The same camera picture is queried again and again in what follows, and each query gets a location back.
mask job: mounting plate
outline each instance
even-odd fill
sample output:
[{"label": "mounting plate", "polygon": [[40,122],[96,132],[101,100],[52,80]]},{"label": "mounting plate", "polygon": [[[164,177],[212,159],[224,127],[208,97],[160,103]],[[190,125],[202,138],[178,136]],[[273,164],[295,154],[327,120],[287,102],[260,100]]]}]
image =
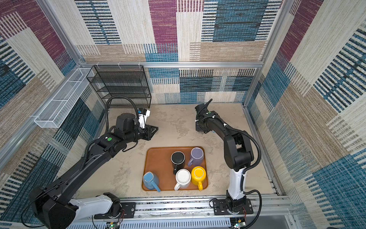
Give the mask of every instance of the mounting plate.
[{"label": "mounting plate", "polygon": [[[122,206],[122,209],[124,209],[124,218],[125,219],[133,218],[135,215],[136,203],[135,202],[124,202],[124,203],[120,203],[120,204]],[[97,215],[94,215],[94,219],[111,219],[111,218],[109,218],[107,215],[97,214]]]},{"label": "mounting plate", "polygon": [[[227,208],[225,199],[213,200],[212,203],[213,203],[213,212],[215,215],[230,215],[230,213],[227,211],[228,208]],[[243,205],[243,207],[244,207],[247,215],[254,213],[250,199],[248,199],[248,198],[246,199],[246,203],[245,203],[245,205]],[[241,215],[244,214],[244,211],[240,210],[239,214],[241,214]]]}]

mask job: purple mug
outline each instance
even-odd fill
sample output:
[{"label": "purple mug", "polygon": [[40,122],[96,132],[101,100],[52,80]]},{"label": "purple mug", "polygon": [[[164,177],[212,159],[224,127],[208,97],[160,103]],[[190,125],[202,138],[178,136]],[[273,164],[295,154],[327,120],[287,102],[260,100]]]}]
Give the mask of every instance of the purple mug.
[{"label": "purple mug", "polygon": [[191,150],[191,159],[188,162],[188,166],[199,166],[203,162],[203,150],[199,147],[194,147]]}]

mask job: yellow mug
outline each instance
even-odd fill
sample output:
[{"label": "yellow mug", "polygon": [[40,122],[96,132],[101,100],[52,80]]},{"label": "yellow mug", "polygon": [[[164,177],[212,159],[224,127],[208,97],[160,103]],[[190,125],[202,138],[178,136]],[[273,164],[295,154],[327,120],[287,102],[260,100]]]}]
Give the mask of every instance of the yellow mug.
[{"label": "yellow mug", "polygon": [[206,179],[205,169],[200,166],[196,166],[192,169],[191,175],[192,175],[192,183],[194,185],[197,185],[198,189],[202,191],[203,190],[202,183]]}]

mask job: black mug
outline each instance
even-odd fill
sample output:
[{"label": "black mug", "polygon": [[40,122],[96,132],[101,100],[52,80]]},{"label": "black mug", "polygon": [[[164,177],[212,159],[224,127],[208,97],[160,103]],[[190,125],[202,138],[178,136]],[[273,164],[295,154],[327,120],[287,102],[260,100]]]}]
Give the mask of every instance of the black mug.
[{"label": "black mug", "polygon": [[173,174],[177,174],[177,172],[180,169],[183,169],[185,166],[184,160],[185,160],[186,156],[184,155],[184,153],[177,151],[174,152],[171,156],[172,159],[172,163],[173,163]]}]

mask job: gray floor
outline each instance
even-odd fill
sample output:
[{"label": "gray floor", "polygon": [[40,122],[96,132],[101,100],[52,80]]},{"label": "gray floor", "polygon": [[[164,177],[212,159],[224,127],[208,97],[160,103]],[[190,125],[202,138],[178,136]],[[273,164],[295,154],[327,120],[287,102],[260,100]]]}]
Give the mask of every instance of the gray floor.
[{"label": "gray floor", "polygon": [[[158,126],[159,130],[150,141],[140,140],[138,145],[128,151],[120,152],[108,163],[99,168],[78,190],[78,198],[94,197],[111,192],[118,197],[150,196],[198,196],[225,195],[229,186],[229,168],[223,154],[223,141],[213,132],[207,134],[195,131],[195,107],[188,105],[157,105],[150,107],[151,116],[146,124]],[[213,103],[209,110],[215,110],[232,127],[251,131],[238,103]],[[109,126],[115,125],[118,115],[132,109],[111,109]],[[209,185],[202,192],[162,191],[147,192],[141,187],[146,152],[150,147],[164,146],[201,146],[205,150]],[[257,151],[252,144],[256,159]],[[248,171],[246,190],[257,189],[262,194],[273,193],[271,184],[262,162]]]}]

